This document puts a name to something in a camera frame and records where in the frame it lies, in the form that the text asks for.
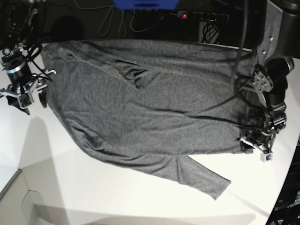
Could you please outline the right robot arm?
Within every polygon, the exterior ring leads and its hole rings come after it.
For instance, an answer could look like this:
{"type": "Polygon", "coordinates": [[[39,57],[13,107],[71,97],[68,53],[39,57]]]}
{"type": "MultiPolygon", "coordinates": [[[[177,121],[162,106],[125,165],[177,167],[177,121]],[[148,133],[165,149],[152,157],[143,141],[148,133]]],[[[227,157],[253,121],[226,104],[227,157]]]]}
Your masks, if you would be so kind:
{"type": "Polygon", "coordinates": [[[34,103],[35,90],[42,106],[47,107],[46,88],[52,81],[50,74],[55,72],[35,62],[43,49],[38,41],[41,3],[40,0],[7,0],[0,5],[0,66],[10,80],[0,90],[0,96],[26,114],[34,103]]]}

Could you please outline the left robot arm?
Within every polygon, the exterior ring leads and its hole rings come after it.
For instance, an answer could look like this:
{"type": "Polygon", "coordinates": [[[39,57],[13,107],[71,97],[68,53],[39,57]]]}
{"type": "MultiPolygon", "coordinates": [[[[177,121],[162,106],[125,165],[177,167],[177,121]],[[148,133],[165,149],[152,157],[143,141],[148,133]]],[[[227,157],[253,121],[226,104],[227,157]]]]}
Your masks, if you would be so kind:
{"type": "Polygon", "coordinates": [[[287,76],[294,69],[293,58],[300,54],[300,45],[292,45],[300,36],[300,2],[264,1],[263,22],[254,51],[256,62],[250,76],[236,79],[235,91],[247,106],[249,125],[241,133],[241,150],[258,149],[267,155],[276,135],[286,127],[287,76]]]}

